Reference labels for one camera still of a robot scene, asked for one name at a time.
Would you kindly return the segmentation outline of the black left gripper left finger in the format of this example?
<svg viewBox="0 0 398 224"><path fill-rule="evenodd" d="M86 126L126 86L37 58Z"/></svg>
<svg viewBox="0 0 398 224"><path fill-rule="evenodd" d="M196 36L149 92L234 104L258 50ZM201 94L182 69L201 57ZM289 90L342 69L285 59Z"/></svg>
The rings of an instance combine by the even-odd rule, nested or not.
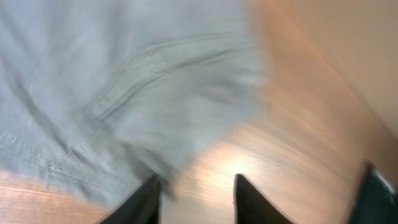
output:
<svg viewBox="0 0 398 224"><path fill-rule="evenodd" d="M155 174L100 224L160 224L162 179Z"/></svg>

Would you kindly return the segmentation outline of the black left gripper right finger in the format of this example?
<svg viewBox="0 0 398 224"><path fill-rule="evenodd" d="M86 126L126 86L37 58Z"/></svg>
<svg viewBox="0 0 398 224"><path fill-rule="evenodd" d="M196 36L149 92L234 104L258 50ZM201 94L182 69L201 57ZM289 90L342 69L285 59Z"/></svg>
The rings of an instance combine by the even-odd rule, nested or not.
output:
<svg viewBox="0 0 398 224"><path fill-rule="evenodd" d="M244 175L234 181L235 224L293 224Z"/></svg>

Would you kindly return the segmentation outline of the grey cotton shorts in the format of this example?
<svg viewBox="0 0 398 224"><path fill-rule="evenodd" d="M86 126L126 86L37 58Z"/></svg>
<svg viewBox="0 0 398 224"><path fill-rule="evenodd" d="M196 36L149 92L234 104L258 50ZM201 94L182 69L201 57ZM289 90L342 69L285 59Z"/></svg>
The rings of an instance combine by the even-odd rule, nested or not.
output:
<svg viewBox="0 0 398 224"><path fill-rule="evenodd" d="M258 109L249 3L1 2L1 169L117 207Z"/></svg>

